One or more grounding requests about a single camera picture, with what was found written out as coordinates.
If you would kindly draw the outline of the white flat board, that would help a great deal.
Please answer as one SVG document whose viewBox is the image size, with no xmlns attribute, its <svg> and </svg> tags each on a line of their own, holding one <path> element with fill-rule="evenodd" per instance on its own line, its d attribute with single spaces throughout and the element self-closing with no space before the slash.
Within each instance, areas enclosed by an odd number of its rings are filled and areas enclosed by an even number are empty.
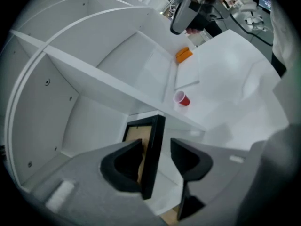
<svg viewBox="0 0 301 226">
<path fill-rule="evenodd" d="M 199 83 L 199 59 L 197 55 L 193 54 L 178 64 L 175 89 L 180 89 L 194 83 Z"/>
</svg>

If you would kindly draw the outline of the red plastic cup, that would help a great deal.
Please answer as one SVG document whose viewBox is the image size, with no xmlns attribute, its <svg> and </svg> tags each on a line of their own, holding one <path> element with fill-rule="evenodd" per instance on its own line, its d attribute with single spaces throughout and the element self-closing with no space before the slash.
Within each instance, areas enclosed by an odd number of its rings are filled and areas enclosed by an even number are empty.
<svg viewBox="0 0 301 226">
<path fill-rule="evenodd" d="M 175 93 L 174 102 L 183 106 L 188 106 L 190 104 L 189 98 L 182 90 L 179 90 Z"/>
</svg>

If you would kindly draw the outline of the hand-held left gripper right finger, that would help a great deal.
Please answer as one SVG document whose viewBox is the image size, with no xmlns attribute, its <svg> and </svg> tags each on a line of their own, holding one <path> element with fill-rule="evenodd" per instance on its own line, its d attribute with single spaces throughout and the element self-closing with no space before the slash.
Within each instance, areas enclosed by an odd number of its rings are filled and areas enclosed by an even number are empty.
<svg viewBox="0 0 301 226">
<path fill-rule="evenodd" d="M 248 151 L 171 139 L 171 158 L 183 178 L 179 221 L 238 221 L 265 151 Z"/>
</svg>

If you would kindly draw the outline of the white wall shelf unit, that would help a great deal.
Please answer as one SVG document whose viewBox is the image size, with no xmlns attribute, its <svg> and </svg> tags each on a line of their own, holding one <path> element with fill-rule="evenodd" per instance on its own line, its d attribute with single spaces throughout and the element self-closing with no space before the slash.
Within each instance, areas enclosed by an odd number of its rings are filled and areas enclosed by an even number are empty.
<svg viewBox="0 0 301 226">
<path fill-rule="evenodd" d="M 119 142 L 130 119 L 204 131 L 176 111 L 184 34 L 138 0 L 30 0 L 0 52 L 8 170 L 31 191 L 68 158 Z"/>
</svg>

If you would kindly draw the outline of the dark framed picture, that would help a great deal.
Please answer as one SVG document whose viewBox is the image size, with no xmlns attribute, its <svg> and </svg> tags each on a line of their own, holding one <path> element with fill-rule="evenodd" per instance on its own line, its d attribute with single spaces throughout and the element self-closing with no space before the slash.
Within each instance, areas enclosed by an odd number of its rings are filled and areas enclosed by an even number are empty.
<svg viewBox="0 0 301 226">
<path fill-rule="evenodd" d="M 166 118 L 155 115 L 127 123 L 123 140 L 142 140 L 142 162 L 138 167 L 137 183 L 142 190 L 142 198 L 152 196 L 161 153 Z"/>
</svg>

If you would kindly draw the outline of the orange box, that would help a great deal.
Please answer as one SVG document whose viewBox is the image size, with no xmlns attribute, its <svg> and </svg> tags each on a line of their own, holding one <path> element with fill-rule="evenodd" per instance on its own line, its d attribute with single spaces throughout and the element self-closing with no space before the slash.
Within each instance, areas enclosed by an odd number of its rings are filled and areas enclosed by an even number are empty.
<svg viewBox="0 0 301 226">
<path fill-rule="evenodd" d="M 192 55 L 192 51 L 188 47 L 185 47 L 176 53 L 175 59 L 180 64 Z"/>
</svg>

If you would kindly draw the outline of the black chest screen device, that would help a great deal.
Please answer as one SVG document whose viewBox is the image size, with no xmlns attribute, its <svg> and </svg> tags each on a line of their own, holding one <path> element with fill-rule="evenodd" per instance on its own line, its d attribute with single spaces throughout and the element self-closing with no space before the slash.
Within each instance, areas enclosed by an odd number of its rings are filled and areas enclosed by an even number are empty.
<svg viewBox="0 0 301 226">
<path fill-rule="evenodd" d="M 271 13 L 271 0 L 255 0 L 258 7 L 261 7 L 262 10 L 266 13 Z"/>
</svg>

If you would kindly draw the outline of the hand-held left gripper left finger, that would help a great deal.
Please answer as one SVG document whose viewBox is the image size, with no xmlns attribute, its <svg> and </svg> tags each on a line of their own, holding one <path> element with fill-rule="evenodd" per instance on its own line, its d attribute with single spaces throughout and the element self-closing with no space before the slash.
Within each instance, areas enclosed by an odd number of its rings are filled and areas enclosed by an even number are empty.
<svg viewBox="0 0 301 226">
<path fill-rule="evenodd" d="M 137 139 L 74 156 L 34 187 L 35 204 L 62 226 L 166 226 L 137 183 L 142 149 Z"/>
</svg>

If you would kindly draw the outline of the white desk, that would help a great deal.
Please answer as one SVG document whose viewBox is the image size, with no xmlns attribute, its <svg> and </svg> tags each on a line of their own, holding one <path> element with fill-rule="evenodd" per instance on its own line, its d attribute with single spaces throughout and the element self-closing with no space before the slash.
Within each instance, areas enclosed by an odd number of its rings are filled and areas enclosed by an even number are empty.
<svg viewBox="0 0 301 226">
<path fill-rule="evenodd" d="M 266 57 L 250 42 L 228 30 L 194 49 L 199 59 L 199 83 L 175 89 L 178 65 L 152 55 L 147 71 L 166 79 L 161 97 L 164 105 L 196 123 L 195 126 L 167 117 L 158 176 L 146 205 L 156 215 L 177 206 L 183 180 L 171 159 L 172 138 L 248 151 L 286 127 L 288 119 L 273 94 L 280 78 Z M 174 102 L 185 92 L 188 106 Z"/>
</svg>

